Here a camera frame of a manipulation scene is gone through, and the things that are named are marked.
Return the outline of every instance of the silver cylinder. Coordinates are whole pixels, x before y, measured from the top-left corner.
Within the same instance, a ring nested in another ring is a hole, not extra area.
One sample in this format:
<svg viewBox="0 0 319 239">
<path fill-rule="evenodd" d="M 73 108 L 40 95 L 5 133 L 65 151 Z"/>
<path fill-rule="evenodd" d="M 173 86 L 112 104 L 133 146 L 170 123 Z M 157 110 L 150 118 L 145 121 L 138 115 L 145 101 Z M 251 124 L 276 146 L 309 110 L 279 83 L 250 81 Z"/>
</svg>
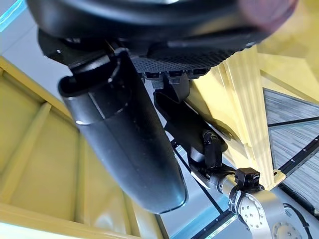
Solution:
<svg viewBox="0 0 319 239">
<path fill-rule="evenodd" d="M 219 190 L 227 197 L 229 197 L 229 194 L 231 190 L 237 185 L 235 183 L 235 175 L 234 174 L 228 174 L 218 182 Z"/>
</svg>

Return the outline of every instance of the black cylindrical tube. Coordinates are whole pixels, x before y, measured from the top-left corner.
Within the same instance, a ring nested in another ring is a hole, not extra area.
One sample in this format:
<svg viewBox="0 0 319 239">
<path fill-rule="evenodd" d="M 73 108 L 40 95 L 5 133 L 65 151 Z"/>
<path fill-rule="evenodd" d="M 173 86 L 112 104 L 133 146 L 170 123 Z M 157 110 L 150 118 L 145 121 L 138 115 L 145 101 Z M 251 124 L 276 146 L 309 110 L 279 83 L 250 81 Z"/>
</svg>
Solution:
<svg viewBox="0 0 319 239">
<path fill-rule="evenodd" d="M 86 79 L 75 78 L 61 79 L 59 92 L 81 133 L 124 192 L 156 214 L 182 206 L 187 189 L 181 170 L 127 53 L 87 73 Z"/>
</svg>

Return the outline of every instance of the black clamp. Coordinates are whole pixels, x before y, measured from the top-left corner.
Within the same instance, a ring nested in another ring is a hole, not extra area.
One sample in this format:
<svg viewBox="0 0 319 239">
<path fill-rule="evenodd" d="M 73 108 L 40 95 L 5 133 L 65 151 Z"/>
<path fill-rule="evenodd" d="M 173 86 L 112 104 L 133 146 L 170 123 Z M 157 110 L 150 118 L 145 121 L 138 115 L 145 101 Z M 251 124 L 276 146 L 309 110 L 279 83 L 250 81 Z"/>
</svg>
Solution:
<svg viewBox="0 0 319 239">
<path fill-rule="evenodd" d="M 213 131 L 203 133 L 205 165 L 207 168 L 219 168 L 222 165 L 221 141 Z"/>
<path fill-rule="evenodd" d="M 239 168 L 236 170 L 235 182 L 237 185 L 229 194 L 228 206 L 229 209 L 237 214 L 238 219 L 246 224 L 243 218 L 238 214 L 239 203 L 246 193 L 253 193 L 263 190 L 264 187 L 259 184 L 260 172 L 253 168 Z"/>
</svg>

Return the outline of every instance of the black mesh grille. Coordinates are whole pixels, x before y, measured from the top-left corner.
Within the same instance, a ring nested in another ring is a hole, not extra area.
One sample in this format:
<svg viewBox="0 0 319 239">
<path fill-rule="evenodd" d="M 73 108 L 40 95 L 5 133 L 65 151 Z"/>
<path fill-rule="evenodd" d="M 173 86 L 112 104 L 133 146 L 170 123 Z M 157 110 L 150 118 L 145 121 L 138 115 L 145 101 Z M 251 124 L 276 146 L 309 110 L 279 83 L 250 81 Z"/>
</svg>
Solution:
<svg viewBox="0 0 319 239">
<path fill-rule="evenodd" d="M 234 54 L 234 51 L 210 51 L 205 54 L 178 54 L 157 58 L 132 58 L 137 72 L 180 71 L 217 66 L 223 60 Z"/>
</svg>

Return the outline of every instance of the black cable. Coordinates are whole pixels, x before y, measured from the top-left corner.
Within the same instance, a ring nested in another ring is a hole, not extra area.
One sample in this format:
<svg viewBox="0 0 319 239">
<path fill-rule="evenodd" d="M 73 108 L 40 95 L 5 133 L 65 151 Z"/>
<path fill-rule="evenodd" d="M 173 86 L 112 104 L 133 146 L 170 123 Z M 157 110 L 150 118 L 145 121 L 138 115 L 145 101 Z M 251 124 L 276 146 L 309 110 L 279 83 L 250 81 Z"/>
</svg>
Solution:
<svg viewBox="0 0 319 239">
<path fill-rule="evenodd" d="M 283 203 L 283 205 L 284 205 L 284 208 L 290 208 L 296 213 L 296 215 L 298 216 L 300 222 L 302 223 L 302 225 L 303 225 L 303 227 L 308 235 L 308 239 L 313 239 L 313 237 L 311 236 L 310 231 L 309 231 L 309 224 L 306 222 L 304 216 L 296 208 L 294 208 L 290 204 Z"/>
</svg>

